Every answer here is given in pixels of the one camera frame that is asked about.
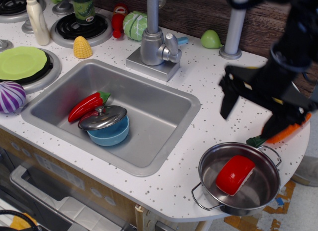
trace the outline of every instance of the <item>countertop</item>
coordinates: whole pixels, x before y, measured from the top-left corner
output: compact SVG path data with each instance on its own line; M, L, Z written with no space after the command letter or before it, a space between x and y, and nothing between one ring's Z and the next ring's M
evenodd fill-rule
M62 16L53 14L54 5L50 0L45 1L47 6L44 16L50 30L53 23ZM112 12L98 8L96 12L108 18L112 15ZM39 46L34 35L22 32L23 23L1 24L0 39L11 41L14 47L33 46L53 52L62 63L59 78L82 61L74 56L72 49L61 47L53 41L47 46ZM177 38L187 36L165 28L162 30L164 34L171 32ZM229 64L257 67L262 66L266 59L243 52L239 59L229 61L219 56L219 49L206 49L201 45L199 38L187 37L189 42L179 46L182 50L181 68L168 82L148 77L126 67L126 58L140 47L140 42L128 39L126 35L120 39L111 37L103 44L92 47L93 55L89 58L101 60L131 73L191 93L200 100L200 111L163 166L153 175L137 177L128 174L26 123L20 114L22 108L10 114L0 114L0 127L167 220L196 222L227 216L219 209L205 211L200 208L192 199L191 190L200 182L198 165L201 156L208 148L224 142L245 143L246 139L260 134L264 123L271 116L270 111L244 98L238 100L227 120L219 114L223 92L218 84L225 73L224 67ZM41 91L28 94L26 103L34 99ZM282 157L282 163L278 166L281 187L288 182L298 167L306 151L309 134L310 124L307 123L286 140L277 144L266 144ZM275 154L268 155L276 160ZM202 204L211 206L204 198L201 187L195 194Z

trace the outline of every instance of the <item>toy corn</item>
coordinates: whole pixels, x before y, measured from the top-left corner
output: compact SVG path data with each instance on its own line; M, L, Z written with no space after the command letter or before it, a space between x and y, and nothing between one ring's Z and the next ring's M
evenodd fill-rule
M77 38L75 38L73 50L74 56L79 59L86 59L93 54L90 44L82 36L78 36Z

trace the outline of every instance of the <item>blue bowl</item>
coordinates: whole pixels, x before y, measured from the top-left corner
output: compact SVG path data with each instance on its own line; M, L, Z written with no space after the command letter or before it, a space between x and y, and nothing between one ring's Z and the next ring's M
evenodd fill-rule
M106 128L87 131L93 142L101 146L113 146L122 142L129 132L129 118L124 117L118 123Z

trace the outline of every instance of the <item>toy carrot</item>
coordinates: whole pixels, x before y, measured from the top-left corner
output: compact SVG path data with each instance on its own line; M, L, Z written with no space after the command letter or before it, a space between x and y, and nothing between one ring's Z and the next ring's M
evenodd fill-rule
M281 131L280 133L276 134L275 136L266 139L266 138L262 138L261 136L256 136L254 138L249 138L246 140L246 144L251 145L253 147L259 147L260 145L262 145L264 142L268 142L268 143L277 143L283 139L285 139L286 137L288 137L289 135L291 135L294 131L296 131L298 128L300 128L303 124L305 124L310 118L311 118L312 114L308 113L306 115L306 118L304 120L304 122L302 122L301 125L295 123L295 124L291 124L289 125L286 129L284 129L283 131Z
M72 122L96 107L103 105L109 98L110 93L98 91L79 102L69 114L69 122Z

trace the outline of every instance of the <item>metal pole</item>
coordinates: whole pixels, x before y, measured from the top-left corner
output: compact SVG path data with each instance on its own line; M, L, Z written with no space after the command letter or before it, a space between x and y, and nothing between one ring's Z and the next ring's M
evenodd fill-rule
M225 59L235 60L241 56L239 49L240 36L243 29L246 9L232 9L225 46L221 48L220 55Z
M147 30L149 34L156 34L159 28L159 0L147 0Z

